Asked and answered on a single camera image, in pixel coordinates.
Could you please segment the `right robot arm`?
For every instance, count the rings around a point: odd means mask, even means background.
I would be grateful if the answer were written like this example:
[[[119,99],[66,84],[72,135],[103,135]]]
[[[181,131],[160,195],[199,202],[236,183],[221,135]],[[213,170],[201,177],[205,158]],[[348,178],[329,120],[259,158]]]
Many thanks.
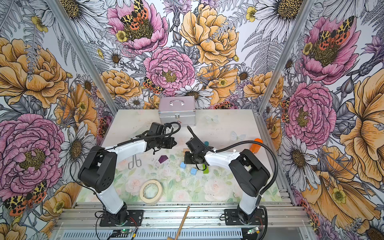
[[[263,147],[271,154],[274,160],[274,173],[271,175],[267,167],[249,149],[241,152],[229,149],[234,147],[253,144]],[[243,191],[242,199],[238,205],[239,221],[248,225],[257,209],[263,194],[274,184],[278,173],[278,161],[274,152],[265,144],[256,141],[241,141],[230,145],[224,149],[217,150],[206,146],[199,138],[191,138],[187,143],[188,151],[185,152],[184,163],[204,164],[206,166],[216,166],[231,170],[238,185]]]

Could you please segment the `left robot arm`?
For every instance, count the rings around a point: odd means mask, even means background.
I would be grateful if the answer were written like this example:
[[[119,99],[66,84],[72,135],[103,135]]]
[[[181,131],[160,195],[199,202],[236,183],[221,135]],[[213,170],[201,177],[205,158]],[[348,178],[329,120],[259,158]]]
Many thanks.
[[[152,123],[149,130],[130,140],[108,148],[91,148],[78,172],[78,179],[86,188],[94,191],[102,203],[107,225],[123,226],[129,221],[127,204],[113,185],[117,164],[150,150],[156,153],[161,149],[172,149],[177,145],[173,135],[180,129],[181,124],[177,122]]]

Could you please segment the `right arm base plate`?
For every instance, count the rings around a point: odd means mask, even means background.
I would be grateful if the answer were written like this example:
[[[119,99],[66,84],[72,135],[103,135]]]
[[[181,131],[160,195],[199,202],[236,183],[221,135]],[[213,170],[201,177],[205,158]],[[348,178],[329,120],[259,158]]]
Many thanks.
[[[245,214],[240,209],[225,209],[224,221],[226,226],[261,226],[267,222],[267,213],[263,209],[256,209],[252,216]]]

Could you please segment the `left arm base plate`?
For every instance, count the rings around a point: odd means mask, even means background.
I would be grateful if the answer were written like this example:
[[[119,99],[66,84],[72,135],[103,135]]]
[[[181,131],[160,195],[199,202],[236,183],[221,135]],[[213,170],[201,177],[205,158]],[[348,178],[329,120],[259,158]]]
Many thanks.
[[[115,215],[104,211],[100,227],[140,227],[143,215],[143,210],[123,210]]]

